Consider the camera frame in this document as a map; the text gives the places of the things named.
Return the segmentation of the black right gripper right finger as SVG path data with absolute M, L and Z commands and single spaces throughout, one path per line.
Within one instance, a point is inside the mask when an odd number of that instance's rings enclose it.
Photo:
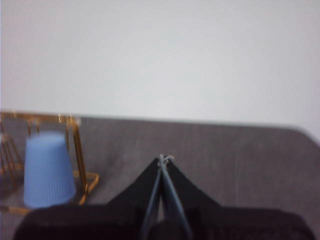
M 223 206 L 161 156 L 166 213 L 193 240 L 313 240 L 302 217 L 279 209 Z

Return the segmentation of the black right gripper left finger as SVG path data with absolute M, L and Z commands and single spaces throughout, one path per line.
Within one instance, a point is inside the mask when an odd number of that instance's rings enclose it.
M 157 180 L 155 158 L 127 188 L 105 204 L 56 205 L 28 213 L 16 240 L 135 240 Z

